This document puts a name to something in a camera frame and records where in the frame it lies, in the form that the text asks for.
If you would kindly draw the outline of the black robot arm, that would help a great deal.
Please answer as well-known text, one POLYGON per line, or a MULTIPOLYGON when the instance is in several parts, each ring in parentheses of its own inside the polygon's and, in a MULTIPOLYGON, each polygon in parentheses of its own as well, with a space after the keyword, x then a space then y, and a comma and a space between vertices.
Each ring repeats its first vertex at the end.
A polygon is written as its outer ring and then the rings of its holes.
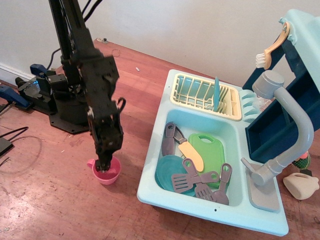
POLYGON ((51 0, 49 5, 67 84, 80 86, 86 100, 89 130, 98 156, 95 169, 106 172, 124 138, 120 114, 126 100, 112 99, 119 79, 115 59, 95 48, 78 1, 51 0))

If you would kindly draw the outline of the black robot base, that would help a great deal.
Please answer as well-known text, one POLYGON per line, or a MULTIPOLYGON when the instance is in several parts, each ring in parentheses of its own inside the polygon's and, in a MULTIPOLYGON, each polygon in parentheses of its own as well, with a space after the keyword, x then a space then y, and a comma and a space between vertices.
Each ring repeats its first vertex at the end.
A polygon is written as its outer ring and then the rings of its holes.
POLYGON ((89 131, 88 104, 79 84, 69 84, 66 76, 55 74, 48 77, 56 113, 50 113, 51 126, 76 135, 89 131))

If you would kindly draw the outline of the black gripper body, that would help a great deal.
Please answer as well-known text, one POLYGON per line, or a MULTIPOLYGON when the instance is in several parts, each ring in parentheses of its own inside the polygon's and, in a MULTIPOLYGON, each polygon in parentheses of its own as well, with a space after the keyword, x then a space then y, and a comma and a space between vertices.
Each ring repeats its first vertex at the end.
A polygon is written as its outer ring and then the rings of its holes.
POLYGON ((99 163, 110 163, 113 153, 122 147, 124 133, 120 122, 121 111, 98 118, 92 109, 87 111, 90 135, 94 140, 99 163))

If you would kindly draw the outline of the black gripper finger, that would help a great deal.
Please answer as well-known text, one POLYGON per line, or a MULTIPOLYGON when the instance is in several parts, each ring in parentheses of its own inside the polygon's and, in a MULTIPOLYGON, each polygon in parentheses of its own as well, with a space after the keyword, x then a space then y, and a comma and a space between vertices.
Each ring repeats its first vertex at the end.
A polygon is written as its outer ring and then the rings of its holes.
POLYGON ((107 172, 111 167, 112 157, 103 157, 102 158, 102 171, 107 172))
POLYGON ((102 162, 99 158, 95 161, 95 169, 96 169, 96 171, 103 170, 102 162))

